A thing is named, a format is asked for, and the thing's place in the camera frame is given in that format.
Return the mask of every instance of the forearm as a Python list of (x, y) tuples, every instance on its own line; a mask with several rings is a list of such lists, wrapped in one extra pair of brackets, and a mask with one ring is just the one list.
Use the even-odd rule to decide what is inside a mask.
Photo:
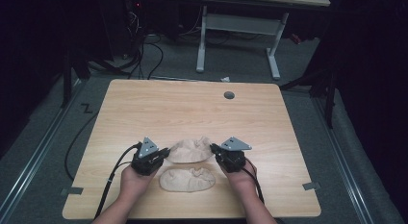
[(275, 219), (256, 193), (243, 194), (240, 199), (245, 211), (247, 224), (276, 224)]
[(124, 199), (116, 199), (105, 209), (92, 223), (93, 224), (118, 224), (126, 223), (134, 202)]

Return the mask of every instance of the person's right hand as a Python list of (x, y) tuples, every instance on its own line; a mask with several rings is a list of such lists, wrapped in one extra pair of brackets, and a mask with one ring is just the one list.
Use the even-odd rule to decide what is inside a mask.
[[(256, 167), (249, 160), (246, 160), (243, 168), (256, 177)], [(256, 194), (255, 182), (246, 172), (241, 170), (239, 172), (227, 173), (223, 168), (221, 169), (225, 176), (227, 176), (231, 188), (234, 189), (237, 195), (242, 197), (244, 194)]]

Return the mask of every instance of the gray carpet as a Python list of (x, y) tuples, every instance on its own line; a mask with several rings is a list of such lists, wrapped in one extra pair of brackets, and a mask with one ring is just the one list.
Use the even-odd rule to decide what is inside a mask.
[[(260, 37), (257, 41), (263, 44)], [(222, 38), (210, 40), (222, 41)], [(219, 81), (230, 77), (231, 82), (274, 83), (283, 85), (302, 75), (319, 41), (305, 41), (299, 45), (283, 39), (276, 53), (276, 60), (282, 79), (278, 82), (271, 79), (265, 50), (242, 44), (243, 39), (229, 38), (221, 45), (208, 45), (206, 70), (195, 72), (197, 40), (178, 42), (163, 38), (157, 45), (164, 51), (164, 59), (152, 79), (170, 77), (194, 79), (202, 81)], [(146, 77), (160, 59), (160, 51), (145, 45), (144, 57), (141, 62), (143, 76)], [(115, 64), (124, 62), (118, 59)], [(8, 223), (89, 223), (89, 220), (65, 220), (62, 210), (66, 196), (61, 195), (63, 188), (68, 188), (71, 181), (64, 172), (64, 157), (69, 144), (93, 113), (85, 113), (84, 103), (89, 109), (97, 112), (109, 82), (114, 75), (92, 71), (92, 77), (84, 83), (83, 90), (72, 103), (62, 126), (51, 141), (38, 172), (21, 197)], [(0, 201), (5, 201), (21, 170), (36, 150), (48, 126), (60, 109), (62, 103), (62, 81), (54, 86), (48, 97), (38, 106), (31, 116), (29, 124), (21, 133), (12, 149), (0, 161)], [(314, 218), (283, 218), (285, 223), (360, 223), (352, 200), (344, 186), (344, 179), (333, 155), (331, 141), (325, 132), (325, 124), (319, 118), (320, 113), (314, 106), (305, 88), (284, 91), (283, 96), (289, 115), (298, 138), (301, 151), (306, 161), (312, 181), (319, 182), (321, 188), (317, 196), (322, 213)], [(387, 192), (381, 185), (375, 171), (367, 159), (358, 138), (347, 118), (341, 97), (337, 94), (336, 107), (333, 115), (334, 132), (341, 144), (344, 156), (360, 186), (373, 223), (403, 223)], [(93, 122), (81, 133), (69, 154), (69, 170), (75, 175), (79, 162), (87, 144)], [(234, 223), (231, 220), (168, 220), (167, 222), (136, 222), (136, 223)]]

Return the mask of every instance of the hand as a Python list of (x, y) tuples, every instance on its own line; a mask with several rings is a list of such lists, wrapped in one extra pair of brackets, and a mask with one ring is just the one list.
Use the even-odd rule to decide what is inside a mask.
[(149, 176), (138, 174), (130, 165), (123, 169), (120, 179), (118, 199), (135, 203), (144, 193), (156, 175), (157, 170)]
[[(246, 160), (245, 168), (249, 173), (251, 173), (254, 177), (256, 177), (256, 167), (252, 164), (250, 160)], [(230, 186), (240, 197), (243, 194), (248, 193), (255, 193), (255, 182), (254, 180), (243, 170), (239, 172), (227, 173), (223, 168), (222, 172), (224, 172), (225, 176), (227, 176)]]

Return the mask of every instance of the person's left hand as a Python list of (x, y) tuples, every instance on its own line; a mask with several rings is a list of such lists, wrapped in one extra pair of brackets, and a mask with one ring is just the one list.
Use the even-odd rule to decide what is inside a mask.
[(118, 199), (135, 203), (147, 191), (157, 170), (149, 176), (138, 174), (130, 165), (123, 169)]

